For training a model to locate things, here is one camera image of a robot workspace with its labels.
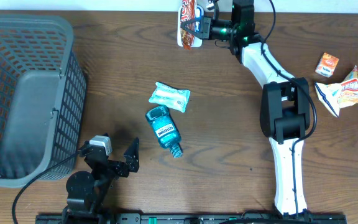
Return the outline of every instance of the mouthwash bottle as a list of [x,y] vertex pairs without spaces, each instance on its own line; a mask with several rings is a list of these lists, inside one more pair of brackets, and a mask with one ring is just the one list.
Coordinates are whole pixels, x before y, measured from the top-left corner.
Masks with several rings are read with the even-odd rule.
[[158,106],[146,113],[147,122],[151,125],[163,149],[168,149],[174,158],[179,158],[183,152],[179,146],[181,141],[177,127],[173,123],[166,106]]

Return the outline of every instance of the gray plastic basket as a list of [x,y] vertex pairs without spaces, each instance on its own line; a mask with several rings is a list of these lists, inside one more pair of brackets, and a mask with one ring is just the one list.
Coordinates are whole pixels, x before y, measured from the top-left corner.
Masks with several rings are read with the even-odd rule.
[[21,187],[76,151],[86,81],[72,46],[60,17],[0,15],[0,186]]

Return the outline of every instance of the wood grain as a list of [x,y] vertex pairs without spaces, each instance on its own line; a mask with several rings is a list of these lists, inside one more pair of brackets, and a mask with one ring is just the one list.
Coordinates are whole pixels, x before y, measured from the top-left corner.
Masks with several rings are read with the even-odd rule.
[[[120,179],[105,205],[144,213],[242,213],[270,210],[275,172],[270,144],[259,126],[261,89],[228,50],[204,42],[183,50],[176,44],[177,15],[164,12],[21,12],[53,14],[74,27],[74,50],[89,74],[81,142],[112,136],[112,158],[140,138],[140,170]],[[272,15],[255,15],[266,34]],[[313,82],[341,82],[358,66],[358,15],[279,14],[268,41],[275,58],[296,77],[306,77],[318,126],[303,150],[303,188],[313,212],[344,212],[358,223],[358,105],[334,118],[317,100]],[[335,74],[314,72],[323,52],[340,58]],[[191,90],[186,113],[171,110],[184,157],[163,151],[144,114],[155,82]],[[76,170],[89,170],[79,160]],[[66,179],[36,182],[17,204],[19,223],[38,213],[61,212]],[[11,223],[19,189],[0,188],[0,223]]]

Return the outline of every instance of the white backdrop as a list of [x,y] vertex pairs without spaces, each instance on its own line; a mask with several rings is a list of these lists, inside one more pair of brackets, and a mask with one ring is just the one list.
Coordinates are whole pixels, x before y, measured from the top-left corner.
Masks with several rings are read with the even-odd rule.
[[[198,4],[205,9],[207,0]],[[358,0],[275,0],[278,12],[358,13]],[[0,0],[0,9],[177,11],[181,0]],[[232,0],[220,0],[221,11],[231,11]],[[257,12],[270,12],[268,0],[255,0]]]

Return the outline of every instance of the robotic arm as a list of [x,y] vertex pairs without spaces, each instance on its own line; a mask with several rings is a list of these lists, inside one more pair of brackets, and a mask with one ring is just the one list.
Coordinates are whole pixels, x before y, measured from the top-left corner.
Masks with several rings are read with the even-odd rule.
[[[264,39],[255,32],[254,0],[233,0],[230,21],[218,19],[217,1],[210,0],[208,5],[208,9],[214,9],[213,18],[201,17],[182,22],[181,28],[200,39],[229,42],[231,53],[254,74],[263,88],[260,126],[269,138],[274,154],[277,183],[275,206],[282,215],[298,214],[307,209],[302,190],[303,141],[298,141],[295,147],[293,145],[305,136],[310,125],[306,96],[309,93],[308,82],[304,78],[294,78],[285,71],[273,58]],[[189,25],[194,22],[200,23],[199,32],[190,29],[192,26]],[[287,78],[278,75],[277,70]],[[294,104],[283,108],[283,101],[293,101]]]

